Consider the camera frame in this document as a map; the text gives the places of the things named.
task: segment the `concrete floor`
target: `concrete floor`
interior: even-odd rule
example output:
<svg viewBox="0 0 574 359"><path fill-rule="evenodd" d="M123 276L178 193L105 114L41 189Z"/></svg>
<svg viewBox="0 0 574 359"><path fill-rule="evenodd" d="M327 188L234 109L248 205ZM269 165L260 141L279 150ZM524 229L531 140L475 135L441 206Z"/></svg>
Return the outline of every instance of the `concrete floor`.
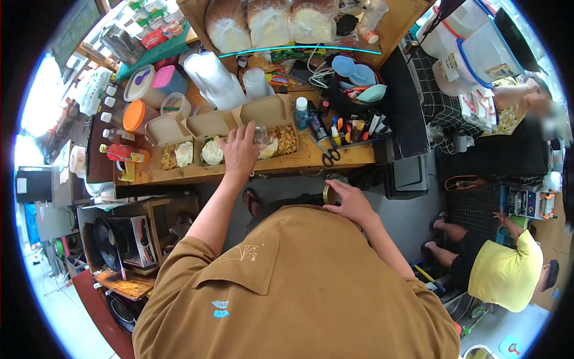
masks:
<svg viewBox="0 0 574 359"><path fill-rule="evenodd" d="M433 156L427 158L429 172L436 173ZM381 216L381 220L393 241L408 262L421 258L420 246L423 242L432 239L428 225L431 219L441 210L439 188L434 176L429 177L431 187L428 194L411 200L388 200L382 191L382 186L365 191L364 195L371 203L373 209ZM207 183L196 186L200 195L200 207L217 189L219 183ZM254 179L248 182L245 188L252 187L265 203L283 198L294 198L303 193L321 193L325 186L325 177L294 176L271 179ZM237 245L245 238L245 225L251 219L248 210L243 207L241 195L233 205L231 222L227 230L227 237L223 251Z"/></svg>

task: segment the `yellow shirt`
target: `yellow shirt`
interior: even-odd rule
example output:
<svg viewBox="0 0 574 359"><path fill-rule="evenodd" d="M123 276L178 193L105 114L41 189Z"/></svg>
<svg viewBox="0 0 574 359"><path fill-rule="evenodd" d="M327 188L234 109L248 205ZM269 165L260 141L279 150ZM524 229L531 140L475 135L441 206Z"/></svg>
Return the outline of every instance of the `yellow shirt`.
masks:
<svg viewBox="0 0 574 359"><path fill-rule="evenodd" d="M135 357L425 358L460 352L440 299L349 220L289 207L221 256L183 238L135 325Z"/></svg>
<svg viewBox="0 0 574 359"><path fill-rule="evenodd" d="M511 312L526 308L542 271L542 250L528 231L516 247L486 241L472 266L468 294Z"/></svg>
<svg viewBox="0 0 574 359"><path fill-rule="evenodd" d="M508 77L504 79L497 80L492 83L493 86L512 86L512 85L519 85L518 81L515 78ZM507 109L499 110L497 109L498 115L498 124L492 133L484 132L482 137L484 136L492 136L495 134L505 134L511 135L514 132L514 129L518 126L518 124L526 117L526 114L516 117L516 113L518 112L518 102L513 104Z"/></svg>

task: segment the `purple lid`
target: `purple lid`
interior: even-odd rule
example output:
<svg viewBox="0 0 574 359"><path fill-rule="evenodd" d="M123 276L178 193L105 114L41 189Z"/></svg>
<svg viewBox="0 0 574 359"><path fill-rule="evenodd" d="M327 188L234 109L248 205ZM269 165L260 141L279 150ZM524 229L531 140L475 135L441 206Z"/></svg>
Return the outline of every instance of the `purple lid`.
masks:
<svg viewBox="0 0 574 359"><path fill-rule="evenodd" d="M153 88L162 88L169 85L172 80L173 72L176 70L175 65L168 65L157 70L156 77L153 78Z"/></svg>

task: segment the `brown shirt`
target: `brown shirt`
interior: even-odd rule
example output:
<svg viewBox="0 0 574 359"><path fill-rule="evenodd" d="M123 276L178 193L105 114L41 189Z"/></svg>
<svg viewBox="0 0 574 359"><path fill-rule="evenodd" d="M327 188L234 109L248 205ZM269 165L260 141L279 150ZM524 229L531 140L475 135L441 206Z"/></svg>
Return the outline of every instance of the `brown shirt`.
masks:
<svg viewBox="0 0 574 359"><path fill-rule="evenodd" d="M136 358L456 358L438 297L336 214L284 207L220 257L186 237L133 334Z"/></svg>

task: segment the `shirt logo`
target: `shirt logo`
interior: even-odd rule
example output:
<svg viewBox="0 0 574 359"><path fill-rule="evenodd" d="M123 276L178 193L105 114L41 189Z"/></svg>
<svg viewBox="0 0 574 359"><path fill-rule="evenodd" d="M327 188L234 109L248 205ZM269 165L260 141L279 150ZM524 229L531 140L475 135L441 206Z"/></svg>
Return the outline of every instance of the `shirt logo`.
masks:
<svg viewBox="0 0 574 359"><path fill-rule="evenodd" d="M213 304L216 308L225 309L229 305L229 300L226 300L225 302L222 300L214 300L211 302L211 304Z"/></svg>
<svg viewBox="0 0 574 359"><path fill-rule="evenodd" d="M226 310L215 310L214 311L214 317L216 318L223 318L225 316L230 315L230 313Z"/></svg>

